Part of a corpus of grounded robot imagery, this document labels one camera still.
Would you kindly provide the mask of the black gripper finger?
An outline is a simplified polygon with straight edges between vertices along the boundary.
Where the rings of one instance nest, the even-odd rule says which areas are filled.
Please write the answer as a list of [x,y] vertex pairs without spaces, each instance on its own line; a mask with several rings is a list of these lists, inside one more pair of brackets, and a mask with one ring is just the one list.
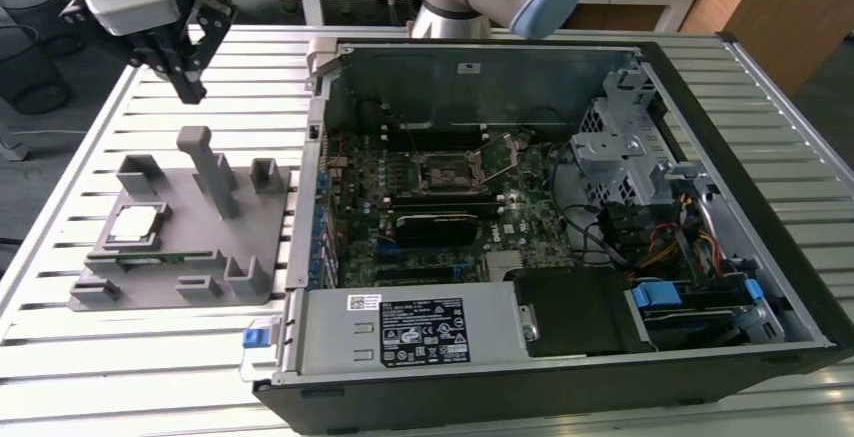
[[191,44],[191,54],[187,58],[184,76],[190,82],[190,96],[184,98],[184,102],[198,104],[207,95],[202,74],[231,29],[237,7],[231,0],[195,0],[191,17],[191,21],[203,31],[203,36]]
[[195,102],[195,83],[188,78],[184,61],[168,31],[143,31],[131,35],[135,51],[144,63],[172,84],[183,103]]

